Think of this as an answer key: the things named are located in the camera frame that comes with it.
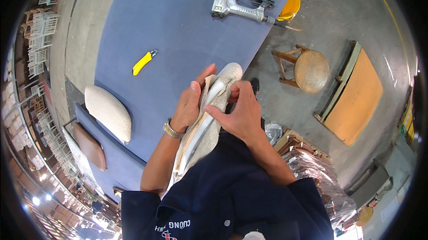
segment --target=forearm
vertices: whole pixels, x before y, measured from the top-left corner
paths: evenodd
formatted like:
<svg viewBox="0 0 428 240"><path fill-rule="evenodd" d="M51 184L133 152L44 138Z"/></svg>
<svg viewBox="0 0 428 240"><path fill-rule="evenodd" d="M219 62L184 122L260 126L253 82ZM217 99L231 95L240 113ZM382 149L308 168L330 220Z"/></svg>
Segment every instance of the forearm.
<svg viewBox="0 0 428 240"><path fill-rule="evenodd" d="M157 193L162 197L168 188L179 146L180 139L163 134L142 173L142 191Z"/></svg>
<svg viewBox="0 0 428 240"><path fill-rule="evenodd" d="M246 144L257 164L266 171L274 184L285 186L296 181L292 170L270 145L264 132L263 135L249 140Z"/></svg>

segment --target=factory floor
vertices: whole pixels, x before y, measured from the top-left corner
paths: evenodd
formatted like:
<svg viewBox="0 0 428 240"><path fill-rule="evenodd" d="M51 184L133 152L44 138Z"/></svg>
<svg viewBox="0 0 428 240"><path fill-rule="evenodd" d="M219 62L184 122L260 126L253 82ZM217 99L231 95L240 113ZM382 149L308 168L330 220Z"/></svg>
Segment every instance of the factory floor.
<svg viewBox="0 0 428 240"><path fill-rule="evenodd" d="M83 103L84 87L93 84L99 39L112 1L60 2L62 24L53 39L51 57L56 59L51 58L49 68L54 119L60 125L74 117L74 103ZM373 157L391 145L410 80L416 72L409 29L394 0L301 0L293 20L304 31L273 27L243 78L260 79L257 98L266 122L291 128L328 152L339 183L345 188ZM351 40L359 41L372 61L383 94L367 127L348 147L325 129L313 113L320 113L334 93L334 76L346 62ZM330 78L321 92L304 93L278 81L279 68L271 51L292 50L295 44L306 45L327 58ZM292 68L291 63L284 65Z"/></svg>

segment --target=metal watch band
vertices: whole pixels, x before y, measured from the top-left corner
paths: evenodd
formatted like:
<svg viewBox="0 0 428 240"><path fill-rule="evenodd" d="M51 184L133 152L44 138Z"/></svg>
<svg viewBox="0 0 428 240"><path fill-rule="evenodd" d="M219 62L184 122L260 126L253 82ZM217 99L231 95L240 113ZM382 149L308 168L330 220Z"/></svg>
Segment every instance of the metal watch band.
<svg viewBox="0 0 428 240"><path fill-rule="evenodd" d="M168 133L169 136L176 138L176 139L182 139L185 136L185 132L180 133L178 131L173 130L173 128L171 128L171 126L169 125L169 123L171 122L171 117L169 117L167 119L167 121L165 121L165 124L163 125L163 130Z"/></svg>

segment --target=brown leather seat pad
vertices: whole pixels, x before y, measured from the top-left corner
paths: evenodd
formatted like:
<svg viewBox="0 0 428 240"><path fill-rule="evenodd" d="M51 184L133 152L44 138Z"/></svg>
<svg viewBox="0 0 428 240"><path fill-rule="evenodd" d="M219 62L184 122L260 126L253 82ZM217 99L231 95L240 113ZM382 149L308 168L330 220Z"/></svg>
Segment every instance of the brown leather seat pad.
<svg viewBox="0 0 428 240"><path fill-rule="evenodd" d="M101 171L106 170L106 157L104 151L97 140L89 134L83 126L76 122L74 124L74 133L76 134L76 141L79 144L83 154Z"/></svg>

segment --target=hand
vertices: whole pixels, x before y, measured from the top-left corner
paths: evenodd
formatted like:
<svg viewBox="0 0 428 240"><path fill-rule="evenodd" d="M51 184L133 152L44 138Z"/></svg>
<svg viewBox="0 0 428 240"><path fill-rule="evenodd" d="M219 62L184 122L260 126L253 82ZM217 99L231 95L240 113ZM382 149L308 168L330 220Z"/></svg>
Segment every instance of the hand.
<svg viewBox="0 0 428 240"><path fill-rule="evenodd" d="M236 101L236 107L231 114L224 114L214 106L205 106L204 110L217 120L218 123L235 135L247 146L260 140L266 140L266 134L260 127L261 106L255 99L253 88L248 81L237 81L230 87L229 102Z"/></svg>
<svg viewBox="0 0 428 240"><path fill-rule="evenodd" d="M215 64L209 65L202 73L190 83L190 87L181 94L173 119L170 122L171 128L177 132L185 132L187 127L195 123L199 115L199 98L201 89L205 85L205 78L217 72Z"/></svg>

